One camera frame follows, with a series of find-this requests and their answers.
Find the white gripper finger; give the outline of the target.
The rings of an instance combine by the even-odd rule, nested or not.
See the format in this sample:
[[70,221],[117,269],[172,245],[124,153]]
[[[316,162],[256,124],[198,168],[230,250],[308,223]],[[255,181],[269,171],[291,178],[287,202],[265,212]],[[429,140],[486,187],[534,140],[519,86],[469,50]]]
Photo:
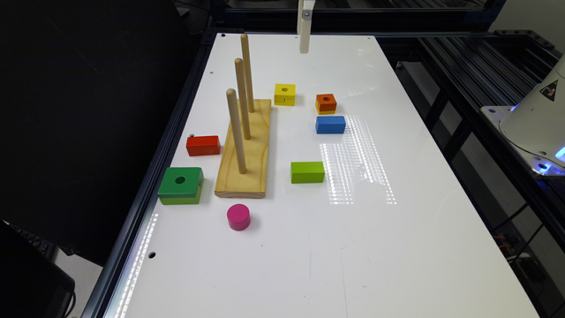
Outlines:
[[314,6],[315,0],[303,0],[301,34],[298,35],[299,52],[301,54],[307,54],[309,52]]
[[297,34],[301,34],[303,0],[298,0]]

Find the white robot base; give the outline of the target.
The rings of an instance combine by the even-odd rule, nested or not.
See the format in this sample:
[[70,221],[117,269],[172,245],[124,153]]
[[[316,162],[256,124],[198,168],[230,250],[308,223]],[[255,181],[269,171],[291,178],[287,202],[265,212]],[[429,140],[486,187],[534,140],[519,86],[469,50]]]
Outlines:
[[531,172],[564,176],[564,60],[514,106],[481,109]]

